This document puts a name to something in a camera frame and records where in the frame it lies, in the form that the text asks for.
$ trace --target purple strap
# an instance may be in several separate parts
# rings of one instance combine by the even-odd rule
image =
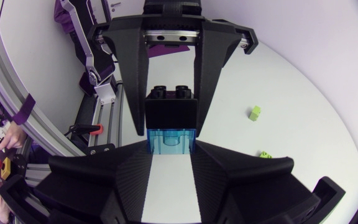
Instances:
[[[22,107],[20,108],[19,112],[15,116],[12,117],[12,120],[17,124],[21,125],[27,121],[29,118],[32,109],[34,108],[35,100],[29,93],[27,98],[25,99]]]

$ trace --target white table surface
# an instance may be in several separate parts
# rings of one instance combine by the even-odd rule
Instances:
[[[192,49],[151,58],[147,92],[155,85],[193,90],[194,56]],[[255,105],[262,112],[253,122],[247,115]],[[123,145],[144,139],[125,100]],[[292,174],[311,191],[330,177],[346,194],[324,223],[348,223],[358,209],[358,152],[344,123],[300,71],[263,43],[251,55],[233,53],[198,140],[252,156],[291,157]],[[189,155],[154,156],[142,221],[201,221]]]

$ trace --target green block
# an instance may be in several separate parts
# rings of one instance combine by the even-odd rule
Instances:
[[[251,121],[256,121],[259,117],[260,114],[260,107],[255,106],[254,109],[252,110],[251,114],[249,115],[249,119]]]
[[[273,158],[271,155],[269,155],[269,154],[268,154],[267,152],[265,152],[265,151],[262,151],[262,153],[260,154],[259,157],[261,157],[261,158],[267,158],[267,159]]]

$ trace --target blue translucent part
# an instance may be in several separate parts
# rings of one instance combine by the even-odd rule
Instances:
[[[151,154],[189,154],[195,139],[196,129],[148,129],[147,149]]]

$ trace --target cable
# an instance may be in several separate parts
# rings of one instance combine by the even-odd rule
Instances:
[[[3,7],[4,7],[4,2],[5,2],[5,0],[2,0],[1,10],[0,10],[0,18],[1,18],[2,9],[3,9]]]

